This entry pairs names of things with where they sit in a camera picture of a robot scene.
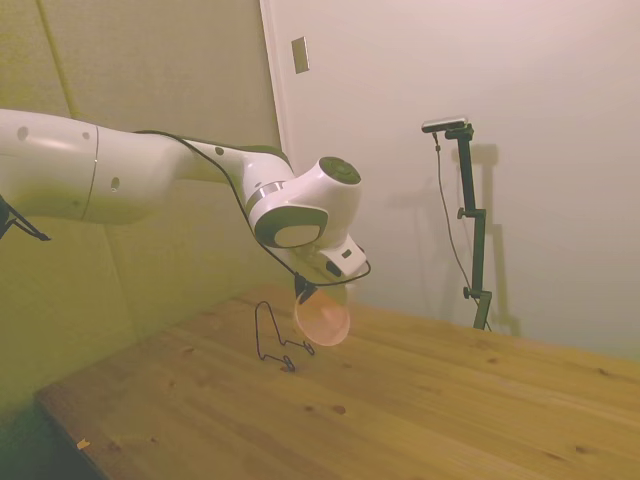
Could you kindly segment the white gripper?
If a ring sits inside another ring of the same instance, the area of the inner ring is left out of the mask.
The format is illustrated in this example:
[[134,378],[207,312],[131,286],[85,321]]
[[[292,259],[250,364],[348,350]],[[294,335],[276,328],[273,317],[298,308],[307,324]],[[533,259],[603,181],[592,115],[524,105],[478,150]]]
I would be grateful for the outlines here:
[[304,276],[294,277],[296,302],[304,304],[314,294],[314,283],[325,286],[345,285],[352,280],[346,269],[350,265],[351,248],[299,248],[298,260]]

